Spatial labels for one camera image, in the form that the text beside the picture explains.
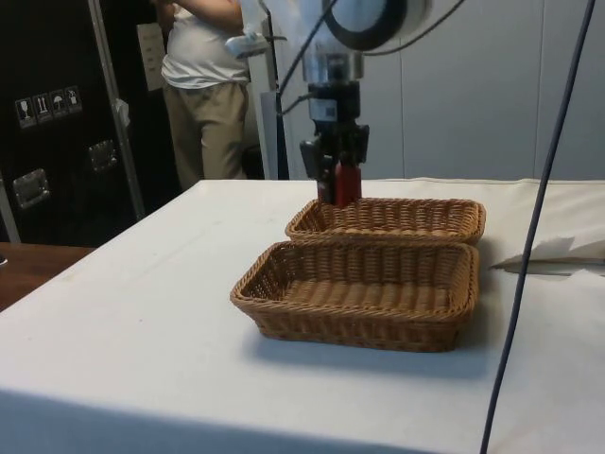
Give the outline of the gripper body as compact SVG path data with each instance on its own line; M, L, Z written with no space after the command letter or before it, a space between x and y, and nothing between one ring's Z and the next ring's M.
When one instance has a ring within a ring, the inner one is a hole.
M309 84L309 115L316 122L349 122L360 116L360 85L357 81Z

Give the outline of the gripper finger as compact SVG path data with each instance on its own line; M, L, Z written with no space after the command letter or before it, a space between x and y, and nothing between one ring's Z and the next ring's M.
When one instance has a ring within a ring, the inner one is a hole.
M337 139L332 123L316 122L312 140L301 141L300 150L306 174L317 183L318 198L335 204Z
M340 162L345 166L359 166L367 160L370 127L351 124L341 136Z

